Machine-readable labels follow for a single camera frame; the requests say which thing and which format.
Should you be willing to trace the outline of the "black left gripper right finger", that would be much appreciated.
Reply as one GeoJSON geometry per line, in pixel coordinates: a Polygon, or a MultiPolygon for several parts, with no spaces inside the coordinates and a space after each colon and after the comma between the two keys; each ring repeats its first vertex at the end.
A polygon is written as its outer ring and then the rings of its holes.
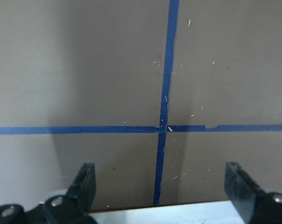
{"type": "Polygon", "coordinates": [[[237,162],[225,166],[224,191],[244,222],[250,222],[266,192],[237,162]]]}

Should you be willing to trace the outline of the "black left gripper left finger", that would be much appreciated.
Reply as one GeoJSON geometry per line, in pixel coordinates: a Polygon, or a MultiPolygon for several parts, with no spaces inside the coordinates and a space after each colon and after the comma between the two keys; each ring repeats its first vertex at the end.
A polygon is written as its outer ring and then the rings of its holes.
{"type": "Polygon", "coordinates": [[[65,196],[70,198],[83,213],[90,213],[96,195],[96,174],[93,163],[84,163],[65,196]]]}

